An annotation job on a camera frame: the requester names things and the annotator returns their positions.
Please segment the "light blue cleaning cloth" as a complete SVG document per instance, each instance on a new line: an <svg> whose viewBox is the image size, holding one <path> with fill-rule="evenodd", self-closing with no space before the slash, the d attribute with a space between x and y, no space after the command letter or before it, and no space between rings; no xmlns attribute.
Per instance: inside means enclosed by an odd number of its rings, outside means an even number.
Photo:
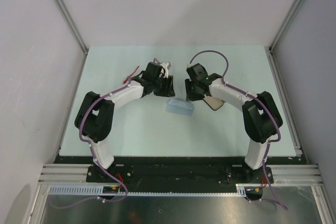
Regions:
<svg viewBox="0 0 336 224"><path fill-rule="evenodd" d="M165 110L166 112L173 114L192 116L194 105L193 103L185 100L169 98L166 103Z"/></svg>

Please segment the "dark green glasses case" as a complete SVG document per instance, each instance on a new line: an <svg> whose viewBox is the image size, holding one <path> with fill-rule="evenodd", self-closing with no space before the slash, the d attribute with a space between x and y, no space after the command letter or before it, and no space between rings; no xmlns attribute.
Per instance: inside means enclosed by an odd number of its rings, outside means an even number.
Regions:
<svg viewBox="0 0 336 224"><path fill-rule="evenodd" d="M211 96L205 96L203 101L213 110L217 111L219 110L224 104L225 101Z"/></svg>

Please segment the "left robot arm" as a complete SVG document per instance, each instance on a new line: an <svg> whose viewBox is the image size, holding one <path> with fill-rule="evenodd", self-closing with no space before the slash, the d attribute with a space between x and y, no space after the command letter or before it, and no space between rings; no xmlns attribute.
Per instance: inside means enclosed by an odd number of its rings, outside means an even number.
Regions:
<svg viewBox="0 0 336 224"><path fill-rule="evenodd" d="M170 62L150 61L139 74L131 74L123 86L105 95L88 92L75 118L79 139L89 145L93 162L99 166L98 176L105 182L115 178L112 166L114 155L107 137L112 129L114 112L126 104L153 94L157 97L174 97Z"/></svg>

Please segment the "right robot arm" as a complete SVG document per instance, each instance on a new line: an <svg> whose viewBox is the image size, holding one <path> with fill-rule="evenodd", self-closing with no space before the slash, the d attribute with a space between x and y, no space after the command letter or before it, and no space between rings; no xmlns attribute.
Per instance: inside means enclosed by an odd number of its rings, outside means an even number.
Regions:
<svg viewBox="0 0 336 224"><path fill-rule="evenodd" d="M208 74L199 63L189 64L186 72L189 76L185 80L188 101L213 98L232 105L243 114L244 129L250 141L242 176L245 181L254 183L261 177L260 167L266 163L270 143L281 139L279 128L283 120L272 95L266 91L255 94L243 91L216 73Z"/></svg>

